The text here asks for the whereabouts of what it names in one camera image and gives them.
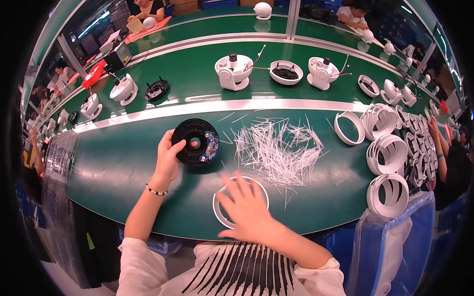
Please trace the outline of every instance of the beaded bracelet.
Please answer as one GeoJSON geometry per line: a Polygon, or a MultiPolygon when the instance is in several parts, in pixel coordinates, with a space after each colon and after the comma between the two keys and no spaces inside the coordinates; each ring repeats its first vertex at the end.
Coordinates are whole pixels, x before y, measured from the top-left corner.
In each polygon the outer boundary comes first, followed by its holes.
{"type": "Polygon", "coordinates": [[[148,191],[150,191],[151,193],[156,194],[156,195],[166,195],[166,194],[168,194],[168,191],[166,191],[166,192],[154,191],[153,189],[151,189],[150,187],[148,187],[148,183],[145,184],[145,188],[148,189],[148,191]]]}

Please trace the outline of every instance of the blue circuit board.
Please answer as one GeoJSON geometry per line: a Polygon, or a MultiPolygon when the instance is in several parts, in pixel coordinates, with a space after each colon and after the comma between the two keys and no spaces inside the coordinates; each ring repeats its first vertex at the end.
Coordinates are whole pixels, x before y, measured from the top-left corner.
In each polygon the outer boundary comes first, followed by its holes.
{"type": "Polygon", "coordinates": [[[217,137],[212,132],[207,132],[204,134],[206,140],[208,141],[208,146],[206,152],[201,156],[202,162],[211,162],[214,157],[217,155],[219,149],[219,137],[217,137]]]}

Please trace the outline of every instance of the black stripe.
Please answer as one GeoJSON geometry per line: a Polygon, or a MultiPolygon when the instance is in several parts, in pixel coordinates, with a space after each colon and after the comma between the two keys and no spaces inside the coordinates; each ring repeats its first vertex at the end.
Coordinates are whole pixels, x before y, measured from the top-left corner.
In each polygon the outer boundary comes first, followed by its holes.
{"type": "Polygon", "coordinates": [[[204,262],[204,264],[201,266],[201,268],[199,269],[199,271],[196,273],[196,275],[192,278],[191,282],[189,283],[189,285],[184,288],[184,290],[181,292],[181,293],[184,293],[186,292],[186,290],[191,286],[191,284],[194,282],[194,280],[198,277],[199,273],[201,272],[201,270],[204,268],[204,266],[206,265],[207,261],[209,260],[210,256],[206,259],[206,261],[204,262]]]}
{"type": "Polygon", "coordinates": [[[278,253],[275,252],[273,256],[273,278],[275,280],[275,292],[278,296],[280,296],[280,289],[282,284],[280,282],[280,271],[278,266],[278,253]]]}
{"type": "Polygon", "coordinates": [[[224,262],[224,266],[220,270],[219,275],[217,276],[216,280],[212,283],[212,285],[211,285],[209,291],[206,293],[206,295],[209,294],[209,292],[220,282],[220,280],[224,276],[225,272],[227,271],[227,266],[229,265],[230,258],[232,258],[232,253],[234,252],[234,247],[235,246],[236,246],[236,244],[232,245],[232,249],[230,249],[229,255],[227,256],[226,261],[224,262]]]}
{"type": "Polygon", "coordinates": [[[259,245],[255,245],[255,249],[253,250],[252,255],[250,256],[250,261],[248,263],[248,269],[247,269],[247,275],[245,276],[244,291],[242,291],[241,296],[245,294],[245,291],[247,291],[247,288],[252,283],[252,278],[254,277],[254,272],[255,272],[258,247],[259,245]]]}
{"type": "Polygon", "coordinates": [[[268,295],[271,295],[273,292],[273,275],[275,270],[273,269],[273,253],[272,249],[268,252],[268,262],[267,262],[267,286],[268,286],[268,295]]]}
{"type": "Polygon", "coordinates": [[[286,280],[285,258],[281,254],[280,254],[280,270],[282,271],[283,288],[285,289],[285,295],[287,295],[288,281],[286,280]]]}
{"type": "Polygon", "coordinates": [[[199,287],[199,286],[202,284],[202,282],[203,282],[204,279],[206,278],[207,274],[208,274],[209,271],[211,270],[212,265],[214,264],[214,261],[216,260],[217,255],[219,254],[219,252],[220,252],[220,250],[218,250],[217,253],[214,255],[214,259],[212,259],[212,262],[210,263],[209,268],[208,268],[208,270],[206,271],[206,273],[204,274],[204,276],[201,278],[201,281],[200,281],[200,282],[194,287],[194,289],[191,290],[191,291],[194,291],[197,287],[199,287]]]}
{"type": "Polygon", "coordinates": [[[216,267],[214,268],[214,272],[212,273],[211,277],[210,277],[209,280],[202,286],[202,288],[201,288],[201,290],[199,290],[199,292],[201,292],[205,287],[207,287],[207,285],[209,285],[210,281],[212,281],[212,279],[213,279],[214,276],[216,275],[217,269],[219,269],[220,263],[222,262],[222,259],[224,258],[224,255],[226,254],[226,251],[227,251],[227,246],[226,246],[224,252],[222,253],[222,256],[220,257],[219,261],[217,262],[217,265],[216,265],[216,267]]]}
{"type": "Polygon", "coordinates": [[[257,257],[255,258],[255,269],[254,269],[254,276],[252,277],[252,293],[250,293],[250,296],[253,296],[255,293],[255,290],[257,289],[258,286],[258,281],[260,278],[260,268],[262,266],[262,250],[263,246],[260,246],[260,250],[258,250],[257,257]]]}
{"type": "Polygon", "coordinates": [[[290,277],[290,283],[292,284],[292,289],[294,291],[295,288],[293,287],[293,277],[292,277],[292,270],[290,268],[290,258],[288,258],[288,257],[286,257],[286,264],[287,264],[287,267],[288,267],[288,276],[290,277]]]}
{"type": "Polygon", "coordinates": [[[244,263],[242,264],[242,271],[238,276],[237,285],[234,289],[234,293],[232,294],[232,296],[235,296],[237,294],[237,290],[239,289],[240,285],[242,285],[245,279],[247,278],[248,268],[250,266],[250,253],[252,252],[253,246],[253,244],[250,244],[248,246],[247,252],[245,253],[244,263]]]}
{"type": "Polygon", "coordinates": [[[240,277],[242,273],[242,265],[243,265],[242,262],[244,261],[244,258],[245,258],[244,254],[245,254],[247,245],[248,243],[246,242],[244,247],[242,248],[242,252],[238,256],[236,267],[234,268],[234,272],[232,272],[232,275],[229,280],[229,284],[227,285],[227,289],[224,292],[224,295],[227,293],[227,291],[229,291],[229,288],[235,283],[235,281],[240,277]]]}
{"type": "Polygon", "coordinates": [[[232,255],[232,260],[229,263],[229,267],[225,270],[225,275],[222,278],[222,282],[220,283],[219,288],[217,289],[217,291],[215,293],[215,296],[225,286],[225,284],[227,284],[229,282],[230,278],[234,274],[236,266],[237,266],[237,260],[239,258],[239,254],[240,254],[241,250],[242,250],[242,242],[240,242],[238,244],[236,252],[234,253],[234,255],[232,255]]]}
{"type": "Polygon", "coordinates": [[[268,248],[265,247],[264,248],[264,253],[262,255],[262,262],[261,262],[261,265],[262,267],[260,268],[260,293],[259,293],[259,296],[262,296],[264,294],[264,290],[265,288],[267,287],[267,284],[266,284],[266,274],[267,274],[267,262],[268,262],[268,258],[267,258],[267,254],[268,254],[268,248]]]}

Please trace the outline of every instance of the fingers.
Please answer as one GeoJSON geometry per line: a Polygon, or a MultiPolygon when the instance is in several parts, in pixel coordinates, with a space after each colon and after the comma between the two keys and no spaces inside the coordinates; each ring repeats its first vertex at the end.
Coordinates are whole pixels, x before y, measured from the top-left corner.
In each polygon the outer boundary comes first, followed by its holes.
{"type": "Polygon", "coordinates": [[[232,229],[227,229],[227,230],[223,230],[223,231],[219,232],[217,237],[228,237],[228,238],[237,239],[236,238],[236,231],[232,230],[232,229]]]}
{"type": "Polygon", "coordinates": [[[180,142],[171,146],[171,148],[169,149],[169,152],[172,153],[174,156],[176,156],[176,154],[178,154],[178,152],[181,151],[185,146],[186,146],[186,140],[183,139],[180,142]]]}
{"type": "Polygon", "coordinates": [[[252,180],[252,185],[254,188],[254,197],[262,198],[262,190],[260,189],[260,186],[257,184],[255,180],[252,180]]]}
{"type": "Polygon", "coordinates": [[[166,133],[163,135],[163,138],[161,138],[161,141],[171,141],[171,137],[173,137],[174,129],[170,129],[169,131],[166,131],[166,133]]]}
{"type": "Polygon", "coordinates": [[[224,210],[227,212],[227,214],[230,215],[230,213],[233,212],[232,210],[234,207],[234,202],[227,195],[220,191],[216,192],[216,197],[224,208],[224,210]]]}
{"type": "Polygon", "coordinates": [[[242,197],[251,198],[253,194],[252,194],[252,190],[250,189],[250,186],[247,183],[247,180],[244,177],[242,177],[242,174],[238,170],[235,171],[235,176],[237,177],[236,180],[238,181],[240,190],[242,191],[242,197]]]}
{"type": "Polygon", "coordinates": [[[230,196],[232,196],[234,201],[242,200],[242,192],[237,184],[234,183],[234,180],[230,179],[230,177],[224,172],[222,173],[221,178],[224,184],[227,185],[227,190],[229,190],[230,196]]]}

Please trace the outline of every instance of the hand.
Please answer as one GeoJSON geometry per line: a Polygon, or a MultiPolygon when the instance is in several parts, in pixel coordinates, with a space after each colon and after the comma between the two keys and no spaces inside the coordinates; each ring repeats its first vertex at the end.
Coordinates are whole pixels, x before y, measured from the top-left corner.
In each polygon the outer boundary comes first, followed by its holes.
{"type": "Polygon", "coordinates": [[[356,24],[356,28],[359,28],[361,30],[368,30],[369,27],[365,24],[356,24]]]}
{"type": "Polygon", "coordinates": [[[33,146],[37,145],[37,138],[38,138],[38,133],[36,132],[36,129],[34,128],[31,133],[30,133],[30,142],[33,146]]]}
{"type": "Polygon", "coordinates": [[[433,140],[438,141],[439,140],[439,129],[438,129],[438,123],[436,121],[436,118],[434,116],[431,116],[431,120],[428,121],[428,130],[429,134],[433,138],[433,140]]]}
{"type": "Polygon", "coordinates": [[[216,197],[225,211],[235,223],[234,230],[224,230],[218,237],[229,237],[239,241],[255,242],[269,245],[278,230],[284,226],[272,218],[262,199],[260,186],[253,181],[253,192],[247,179],[243,178],[239,171],[235,171],[236,179],[230,179],[228,175],[222,174],[222,180],[227,185],[232,199],[222,192],[216,192],[216,197]]]}
{"type": "Polygon", "coordinates": [[[158,144],[158,158],[156,160],[155,173],[152,177],[167,185],[176,179],[178,175],[179,160],[176,158],[176,154],[186,145],[186,140],[181,140],[181,142],[171,146],[173,132],[174,129],[167,131],[158,144]]]}
{"type": "Polygon", "coordinates": [[[149,17],[149,15],[148,15],[147,13],[140,12],[139,14],[137,14],[136,17],[137,17],[138,19],[144,19],[144,18],[149,17]]]}

